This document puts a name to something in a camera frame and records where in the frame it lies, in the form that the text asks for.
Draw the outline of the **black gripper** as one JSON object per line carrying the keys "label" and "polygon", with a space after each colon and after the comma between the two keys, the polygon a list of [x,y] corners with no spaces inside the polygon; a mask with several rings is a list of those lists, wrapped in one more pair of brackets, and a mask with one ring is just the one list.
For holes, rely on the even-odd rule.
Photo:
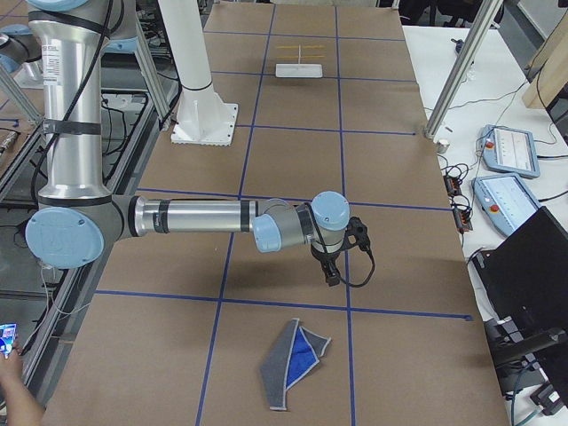
{"label": "black gripper", "polygon": [[317,241],[311,244],[311,253],[313,257],[319,261],[320,267],[325,275],[325,281],[329,286],[339,284],[341,282],[341,273],[336,266],[336,259],[347,249],[342,243],[337,250],[328,250],[328,246],[324,247]]}

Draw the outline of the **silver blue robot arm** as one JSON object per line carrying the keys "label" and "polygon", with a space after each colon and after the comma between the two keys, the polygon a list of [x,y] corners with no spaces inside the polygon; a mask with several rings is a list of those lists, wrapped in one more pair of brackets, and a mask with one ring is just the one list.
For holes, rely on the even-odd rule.
{"label": "silver blue robot arm", "polygon": [[264,201],[148,200],[113,194],[103,182],[100,56],[136,38],[131,1],[32,1],[29,25],[42,45],[48,180],[26,241],[42,262],[74,269],[117,241],[148,233],[252,233],[261,252],[307,244],[327,284],[342,282],[335,260],[356,227],[350,206],[327,191],[292,206]]}
{"label": "silver blue robot arm", "polygon": [[41,44],[28,26],[12,24],[1,28],[1,65],[8,73],[41,58]]}

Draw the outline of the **bystander hand with phone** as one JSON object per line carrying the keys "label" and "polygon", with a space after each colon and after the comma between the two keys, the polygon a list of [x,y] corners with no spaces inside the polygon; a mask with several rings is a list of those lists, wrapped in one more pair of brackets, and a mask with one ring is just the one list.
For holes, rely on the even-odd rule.
{"label": "bystander hand with phone", "polygon": [[8,355],[1,354],[1,389],[7,391],[22,385],[23,358],[20,349],[13,349]]}

